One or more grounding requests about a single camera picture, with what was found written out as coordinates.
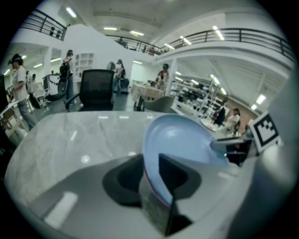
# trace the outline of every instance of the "railing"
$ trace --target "railing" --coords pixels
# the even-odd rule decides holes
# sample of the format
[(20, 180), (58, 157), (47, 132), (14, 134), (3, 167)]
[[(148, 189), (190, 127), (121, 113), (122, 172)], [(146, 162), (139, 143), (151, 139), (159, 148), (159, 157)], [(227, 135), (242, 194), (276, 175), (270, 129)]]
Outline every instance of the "railing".
[(112, 40), (116, 41), (118, 44), (122, 45), (124, 48), (129, 50), (140, 51), (142, 53), (147, 53), (151, 56), (157, 56), (161, 54), (161, 50), (159, 47), (156, 47), (143, 41), (122, 36), (106, 36), (110, 37)]
[[(195, 33), (192, 35), (184, 36), (191, 44), (198, 44), (204, 42), (244, 42), (249, 44), (258, 45), (276, 51), (291, 61), (295, 61), (295, 55), (292, 51), (289, 43), (274, 34), (246, 29), (246, 28), (223, 28), (219, 29), (224, 40), (218, 36), (215, 30), (209, 30), (204, 32)], [(169, 43), (174, 49), (178, 49), (189, 44), (184, 41), (184, 39), (178, 39), (174, 42)], [(171, 49), (164, 46), (160, 49), (161, 54), (170, 51)]]
[(23, 22), (23, 24), (20, 27), (45, 33), (61, 41), (64, 40), (64, 35), (66, 32), (65, 26), (63, 26), (47, 14), (37, 9), (35, 9), (27, 17), (27, 19)]

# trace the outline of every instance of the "black backpack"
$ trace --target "black backpack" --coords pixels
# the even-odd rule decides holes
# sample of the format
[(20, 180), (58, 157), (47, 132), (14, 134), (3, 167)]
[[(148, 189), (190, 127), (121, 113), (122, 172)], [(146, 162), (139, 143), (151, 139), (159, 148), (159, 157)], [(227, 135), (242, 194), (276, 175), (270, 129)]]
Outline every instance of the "black backpack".
[(59, 68), (60, 71), (60, 78), (67, 78), (67, 76), (70, 73), (70, 62), (71, 59), (69, 59), (67, 62), (63, 62), (62, 65)]

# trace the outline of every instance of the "black mesh chair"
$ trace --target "black mesh chair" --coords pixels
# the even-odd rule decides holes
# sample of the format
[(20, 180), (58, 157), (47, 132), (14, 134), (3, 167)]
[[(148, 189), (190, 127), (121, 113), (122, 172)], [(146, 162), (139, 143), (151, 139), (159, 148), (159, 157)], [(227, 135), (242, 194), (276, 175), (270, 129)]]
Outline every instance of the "black mesh chair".
[(114, 71), (112, 70), (85, 70), (79, 94), (65, 102), (65, 108), (69, 112), (70, 102), (80, 96), (83, 107), (79, 111), (110, 111)]

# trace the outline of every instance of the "jeans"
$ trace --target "jeans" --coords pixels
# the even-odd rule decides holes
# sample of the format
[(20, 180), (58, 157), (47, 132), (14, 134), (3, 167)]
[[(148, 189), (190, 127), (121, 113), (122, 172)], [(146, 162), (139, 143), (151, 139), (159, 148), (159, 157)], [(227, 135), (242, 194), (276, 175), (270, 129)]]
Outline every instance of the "jeans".
[(18, 103), (18, 108), (20, 111), (21, 116), (25, 120), (25, 122), (28, 124), (29, 130), (31, 130), (35, 125), (36, 121), (32, 117), (32, 115), (29, 113), (27, 109), (27, 100), (24, 99)]
[(67, 78), (67, 88), (65, 91), (65, 100), (68, 100), (74, 96), (74, 81), (73, 81), (73, 75), (68, 76)]
[(116, 86), (117, 86), (116, 95), (119, 96), (121, 94), (121, 87), (120, 87), (120, 78), (118, 76), (116, 76), (113, 81), (113, 92)]

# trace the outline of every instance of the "blue plate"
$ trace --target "blue plate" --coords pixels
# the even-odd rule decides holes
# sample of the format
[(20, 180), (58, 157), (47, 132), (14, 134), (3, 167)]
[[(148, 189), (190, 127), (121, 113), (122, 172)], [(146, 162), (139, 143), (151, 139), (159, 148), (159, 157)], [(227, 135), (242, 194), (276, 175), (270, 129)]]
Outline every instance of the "blue plate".
[(150, 124), (142, 146), (145, 172), (163, 203), (171, 206), (172, 195), (159, 174), (159, 154), (227, 167), (226, 157), (210, 147), (214, 140), (204, 126), (184, 116), (164, 115)]

